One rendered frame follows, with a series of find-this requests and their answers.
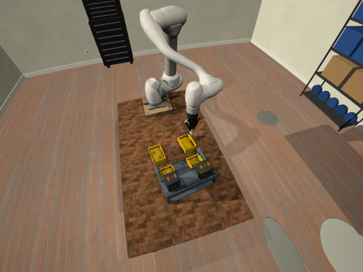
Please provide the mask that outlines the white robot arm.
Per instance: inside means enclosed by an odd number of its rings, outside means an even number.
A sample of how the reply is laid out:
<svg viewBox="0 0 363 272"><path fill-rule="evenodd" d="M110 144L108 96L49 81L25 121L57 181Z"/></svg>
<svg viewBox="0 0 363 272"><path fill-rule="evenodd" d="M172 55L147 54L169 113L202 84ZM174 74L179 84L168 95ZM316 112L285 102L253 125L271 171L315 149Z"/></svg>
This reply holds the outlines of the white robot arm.
<svg viewBox="0 0 363 272"><path fill-rule="evenodd" d="M189 114L198 114L200 104L223 89L220 78L209 75L201 66L177 52L178 34L186 21L186 11L179 6L167 6L153 11L144 9L140 12L144 32L165 55L165 71L160 81L158 78L150 78L145 83L147 101L143 104L148 105L148 110L166 107L164 95L183 84L182 75L176 71L176 63L196 73L200 80L190 82L186 88L186 111Z"/></svg>

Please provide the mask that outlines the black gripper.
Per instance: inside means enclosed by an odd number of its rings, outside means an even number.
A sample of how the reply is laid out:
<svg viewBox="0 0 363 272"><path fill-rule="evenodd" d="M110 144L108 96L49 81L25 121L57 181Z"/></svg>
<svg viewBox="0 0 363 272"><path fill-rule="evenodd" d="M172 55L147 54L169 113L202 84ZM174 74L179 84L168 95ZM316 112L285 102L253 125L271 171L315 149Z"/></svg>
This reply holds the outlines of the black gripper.
<svg viewBox="0 0 363 272"><path fill-rule="evenodd" d="M193 134L193 130L197 126L199 119L200 119L200 116L198 116L198 114L187 113L187 120L185 120L184 123L187 125L188 129L190 130L191 135ZM188 125L188 121L189 121L189 125Z"/></svg>

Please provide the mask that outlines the yellow bin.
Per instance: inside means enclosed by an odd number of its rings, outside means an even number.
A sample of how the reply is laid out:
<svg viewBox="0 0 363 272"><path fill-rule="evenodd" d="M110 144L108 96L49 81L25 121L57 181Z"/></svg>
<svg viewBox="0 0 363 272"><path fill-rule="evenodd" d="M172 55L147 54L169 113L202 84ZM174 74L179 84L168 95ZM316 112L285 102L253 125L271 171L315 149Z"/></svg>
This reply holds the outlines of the yellow bin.
<svg viewBox="0 0 363 272"><path fill-rule="evenodd" d="M151 155L154 165L158 166L158 165L161 165L161 164L167 162L160 144L150 147L150 148L148 148L148 150L149 150L149 153ZM152 153L153 151L155 151L155 154ZM161 156L162 158L159 159L159 156Z"/></svg>
<svg viewBox="0 0 363 272"><path fill-rule="evenodd" d="M174 168L172 165L168 165L164 168L159 169L159 171L161 172L161 176L163 177L163 175L174 171ZM164 179L164 177L163 177L163 179Z"/></svg>
<svg viewBox="0 0 363 272"><path fill-rule="evenodd" d="M196 144L189 134L177 137L177 140L185 155L196 151Z"/></svg>
<svg viewBox="0 0 363 272"><path fill-rule="evenodd" d="M198 158L198 161L195 160L195 158ZM196 163L203 161L200 155L196 154L189 158L186 158L186 162L190 168L195 167Z"/></svg>

